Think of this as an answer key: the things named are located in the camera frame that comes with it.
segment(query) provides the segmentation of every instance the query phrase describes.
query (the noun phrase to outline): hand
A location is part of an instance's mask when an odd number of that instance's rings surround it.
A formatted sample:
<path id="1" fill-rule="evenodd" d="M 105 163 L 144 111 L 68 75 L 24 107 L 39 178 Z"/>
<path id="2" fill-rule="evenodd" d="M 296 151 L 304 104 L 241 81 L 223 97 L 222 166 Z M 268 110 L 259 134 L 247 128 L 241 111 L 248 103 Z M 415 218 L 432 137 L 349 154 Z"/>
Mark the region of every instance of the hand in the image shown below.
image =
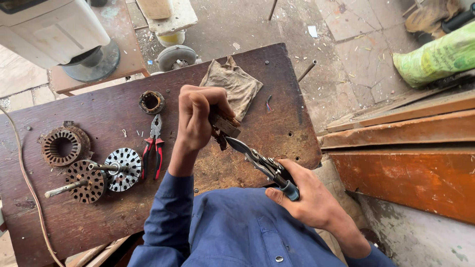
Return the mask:
<path id="1" fill-rule="evenodd" d="M 347 256 L 363 258 L 369 255 L 369 243 L 318 177 L 291 160 L 278 161 L 294 178 L 300 198 L 298 201 L 290 201 L 282 191 L 275 188 L 267 188 L 266 196 L 302 223 L 333 234 Z"/>
<path id="2" fill-rule="evenodd" d="M 217 105 L 221 111 L 236 117 L 228 103 L 224 88 L 184 85 L 178 97 L 178 133 L 168 172 L 173 176 L 189 176 L 201 148 L 211 138 L 211 124 L 208 121 L 209 105 Z"/>

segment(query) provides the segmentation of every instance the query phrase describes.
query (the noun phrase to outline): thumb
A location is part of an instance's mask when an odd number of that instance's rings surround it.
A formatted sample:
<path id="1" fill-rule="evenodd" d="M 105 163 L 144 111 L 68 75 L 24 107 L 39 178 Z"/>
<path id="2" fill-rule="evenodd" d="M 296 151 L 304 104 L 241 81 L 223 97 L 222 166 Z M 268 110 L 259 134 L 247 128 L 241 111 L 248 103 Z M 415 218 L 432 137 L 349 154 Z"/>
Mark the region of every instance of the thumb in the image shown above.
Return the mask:
<path id="1" fill-rule="evenodd" d="M 191 93 L 189 96 L 193 105 L 193 115 L 191 116 L 191 125 L 200 125 L 208 120 L 209 103 L 206 97 L 200 93 Z"/>
<path id="2" fill-rule="evenodd" d="M 267 188 L 266 189 L 266 196 L 272 199 L 275 203 L 281 205 L 286 210 L 289 210 L 292 202 L 288 197 L 284 195 L 284 192 L 280 191 L 276 188 Z"/>

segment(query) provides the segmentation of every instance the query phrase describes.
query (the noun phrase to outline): shirt sleeve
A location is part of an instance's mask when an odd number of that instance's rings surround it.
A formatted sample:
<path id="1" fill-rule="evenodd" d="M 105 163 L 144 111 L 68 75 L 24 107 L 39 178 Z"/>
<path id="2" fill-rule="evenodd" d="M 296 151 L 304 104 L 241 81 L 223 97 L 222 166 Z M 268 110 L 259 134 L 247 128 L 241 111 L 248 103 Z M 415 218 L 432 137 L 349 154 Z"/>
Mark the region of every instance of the shirt sleeve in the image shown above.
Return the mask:
<path id="1" fill-rule="evenodd" d="M 379 249 L 370 243 L 371 252 L 364 258 L 351 258 L 345 256 L 349 267 L 396 267 L 394 263 Z"/>
<path id="2" fill-rule="evenodd" d="M 134 250 L 128 266 L 181 266 L 190 254 L 192 209 L 193 175 L 166 172 L 143 227 L 144 244 Z"/>

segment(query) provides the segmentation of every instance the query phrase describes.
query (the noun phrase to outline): blue shirt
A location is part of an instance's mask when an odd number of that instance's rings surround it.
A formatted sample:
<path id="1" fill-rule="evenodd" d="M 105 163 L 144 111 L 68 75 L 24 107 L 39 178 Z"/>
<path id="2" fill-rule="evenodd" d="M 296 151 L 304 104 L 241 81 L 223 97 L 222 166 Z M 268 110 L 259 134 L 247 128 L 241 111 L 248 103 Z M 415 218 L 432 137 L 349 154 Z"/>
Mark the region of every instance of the blue shirt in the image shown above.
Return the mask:
<path id="1" fill-rule="evenodd" d="M 345 267 L 313 228 L 264 191 L 229 188 L 193 198 L 193 176 L 167 172 L 145 221 L 144 244 L 128 266 Z M 394 266 L 373 245 L 367 257 L 346 261 L 350 267 Z"/>

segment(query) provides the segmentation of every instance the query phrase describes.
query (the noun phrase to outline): white appliance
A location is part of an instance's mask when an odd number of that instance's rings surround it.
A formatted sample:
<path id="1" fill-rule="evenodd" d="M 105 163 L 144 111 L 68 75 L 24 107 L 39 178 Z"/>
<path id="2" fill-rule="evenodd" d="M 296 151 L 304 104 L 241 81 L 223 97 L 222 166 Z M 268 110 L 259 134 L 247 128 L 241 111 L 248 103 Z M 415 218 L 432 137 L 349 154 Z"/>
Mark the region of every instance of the white appliance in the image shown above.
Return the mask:
<path id="1" fill-rule="evenodd" d="M 42 68 L 110 41 L 85 0 L 0 0 L 0 44 Z"/>

